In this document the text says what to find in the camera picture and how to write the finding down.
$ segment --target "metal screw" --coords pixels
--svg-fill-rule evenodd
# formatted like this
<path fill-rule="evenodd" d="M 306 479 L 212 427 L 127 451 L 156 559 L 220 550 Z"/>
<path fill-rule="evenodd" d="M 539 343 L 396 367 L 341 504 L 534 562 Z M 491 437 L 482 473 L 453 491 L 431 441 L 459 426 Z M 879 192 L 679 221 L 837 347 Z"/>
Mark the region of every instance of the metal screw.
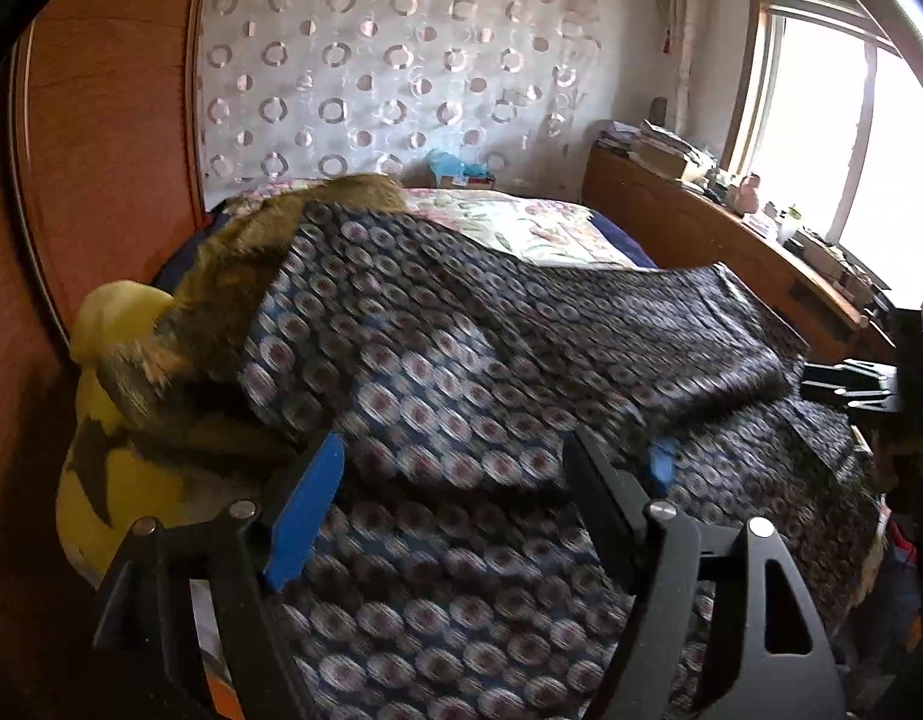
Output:
<path fill-rule="evenodd" d="M 231 517 L 234 519 L 248 519 L 249 517 L 254 517 L 257 509 L 251 501 L 235 501 L 231 506 L 228 507 L 228 514 L 231 514 Z"/>
<path fill-rule="evenodd" d="M 135 524 L 132 525 L 131 531 L 135 536 L 151 536 L 157 527 L 157 519 L 154 517 L 142 517 L 141 519 L 135 520 Z"/>
<path fill-rule="evenodd" d="M 652 517 L 655 522 L 667 522 L 674 519 L 679 510 L 668 501 L 652 501 L 648 504 L 648 516 Z"/>
<path fill-rule="evenodd" d="M 758 538 L 768 538 L 772 533 L 775 533 L 775 525 L 768 522 L 765 517 L 751 517 L 748 520 L 748 530 Z"/>

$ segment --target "circle patterned cloth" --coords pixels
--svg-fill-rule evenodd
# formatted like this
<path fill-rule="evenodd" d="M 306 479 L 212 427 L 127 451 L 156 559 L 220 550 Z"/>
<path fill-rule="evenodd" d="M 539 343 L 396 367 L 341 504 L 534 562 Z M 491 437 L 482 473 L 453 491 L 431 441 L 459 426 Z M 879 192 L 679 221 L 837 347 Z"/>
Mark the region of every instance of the circle patterned cloth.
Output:
<path fill-rule="evenodd" d="M 255 413 L 343 435 L 340 492 L 276 602 L 325 717 L 580 717 L 631 599 L 561 473 L 588 425 L 706 522 L 770 517 L 826 624 L 877 509 L 842 415 L 798 396 L 804 345 L 723 266 L 540 268 L 405 214 L 311 204 L 245 346 Z M 696 692 L 700 589 L 673 685 Z"/>

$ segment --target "patterned wall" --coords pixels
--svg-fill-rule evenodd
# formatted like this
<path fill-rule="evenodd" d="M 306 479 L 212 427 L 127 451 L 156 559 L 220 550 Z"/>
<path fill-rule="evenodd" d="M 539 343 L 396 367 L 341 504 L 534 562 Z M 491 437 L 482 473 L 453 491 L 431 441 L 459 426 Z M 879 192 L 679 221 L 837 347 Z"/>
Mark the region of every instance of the patterned wall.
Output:
<path fill-rule="evenodd" d="M 410 181 L 433 148 L 573 196 L 601 26 L 599 0 L 205 0 L 206 204 L 269 177 Z"/>

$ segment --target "floral bedsheet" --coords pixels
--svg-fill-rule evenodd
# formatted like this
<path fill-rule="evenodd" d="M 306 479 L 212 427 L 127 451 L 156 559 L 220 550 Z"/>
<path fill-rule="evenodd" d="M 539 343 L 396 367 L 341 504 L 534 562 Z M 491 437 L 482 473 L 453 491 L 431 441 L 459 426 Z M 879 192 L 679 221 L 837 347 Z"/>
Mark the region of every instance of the floral bedsheet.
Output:
<path fill-rule="evenodd" d="M 313 183 L 292 179 L 263 184 L 239 196 L 234 212 L 244 209 L 250 213 L 269 197 Z M 471 189 L 407 189 L 405 204 L 414 215 L 535 265 L 636 268 L 607 242 L 583 205 Z"/>

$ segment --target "wooden headboard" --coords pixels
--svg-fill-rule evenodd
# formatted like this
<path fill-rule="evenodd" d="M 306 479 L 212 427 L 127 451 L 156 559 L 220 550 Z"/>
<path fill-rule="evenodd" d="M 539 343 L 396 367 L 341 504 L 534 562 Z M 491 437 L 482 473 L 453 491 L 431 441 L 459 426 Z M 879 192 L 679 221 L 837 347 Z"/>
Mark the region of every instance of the wooden headboard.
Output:
<path fill-rule="evenodd" d="M 108 281 L 149 281 L 203 220 L 201 0 L 51 0 L 11 68 L 13 175 L 58 329 Z"/>

